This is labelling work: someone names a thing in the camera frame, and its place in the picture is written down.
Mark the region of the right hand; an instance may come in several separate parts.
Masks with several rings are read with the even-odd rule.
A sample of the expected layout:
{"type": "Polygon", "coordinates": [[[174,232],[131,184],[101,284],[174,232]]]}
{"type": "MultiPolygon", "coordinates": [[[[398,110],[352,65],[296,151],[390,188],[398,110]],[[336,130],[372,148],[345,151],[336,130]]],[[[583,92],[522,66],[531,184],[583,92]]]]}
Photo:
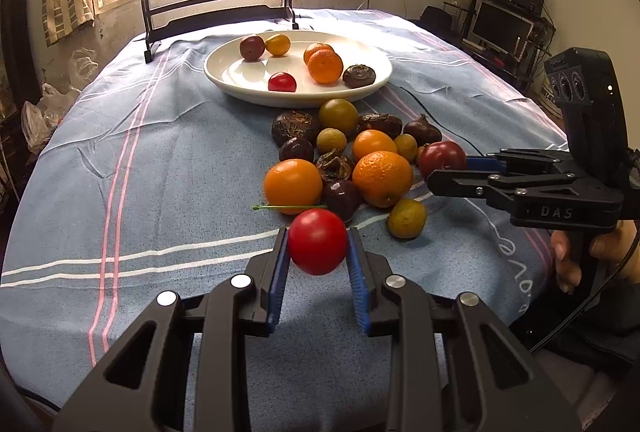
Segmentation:
{"type": "MultiPolygon", "coordinates": [[[[634,221],[620,221],[611,233],[593,238],[589,245],[589,254],[606,264],[610,270],[615,270],[623,262],[636,233],[634,221]]],[[[560,289],[565,293],[572,292],[582,281],[579,254],[574,250],[577,243],[576,238],[568,236],[562,230],[555,230],[551,234],[556,280],[560,289]]],[[[620,278],[626,279],[632,284],[638,284],[639,249],[634,250],[634,254],[620,272],[620,278]]]]}

